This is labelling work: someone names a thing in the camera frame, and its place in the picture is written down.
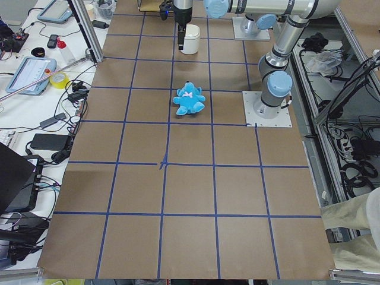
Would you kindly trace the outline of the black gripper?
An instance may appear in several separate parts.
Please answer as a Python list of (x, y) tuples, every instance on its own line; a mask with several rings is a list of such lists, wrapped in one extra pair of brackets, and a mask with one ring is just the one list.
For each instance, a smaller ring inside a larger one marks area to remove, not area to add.
[(178, 23), (178, 49), (183, 50), (185, 26), (192, 19), (192, 0), (173, 0), (173, 12)]

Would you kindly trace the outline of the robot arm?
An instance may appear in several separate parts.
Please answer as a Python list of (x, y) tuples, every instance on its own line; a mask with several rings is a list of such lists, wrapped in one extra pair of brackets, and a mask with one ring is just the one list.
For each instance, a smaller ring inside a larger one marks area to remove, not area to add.
[(289, 95), (293, 81), (285, 71), (289, 56), (309, 20), (332, 13), (340, 1), (204, 1), (211, 18), (221, 18), (228, 12), (235, 14), (285, 15), (286, 22), (270, 52), (259, 61), (262, 77), (261, 97), (253, 104), (254, 112), (265, 119), (275, 118), (283, 100)]
[(261, 30), (268, 30), (276, 22), (274, 14), (245, 14), (240, 29), (245, 34), (258, 34)]

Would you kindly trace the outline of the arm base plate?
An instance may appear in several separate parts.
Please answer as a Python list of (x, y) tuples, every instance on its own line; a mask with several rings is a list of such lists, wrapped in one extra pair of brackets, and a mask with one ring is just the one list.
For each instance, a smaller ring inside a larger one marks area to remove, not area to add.
[(261, 91), (243, 91), (246, 125), (251, 127), (291, 128), (286, 99), (280, 106), (268, 107), (261, 101)]
[(256, 21), (246, 17), (233, 17), (233, 30), (235, 40), (269, 41), (268, 29), (273, 23), (271, 18), (262, 16)]

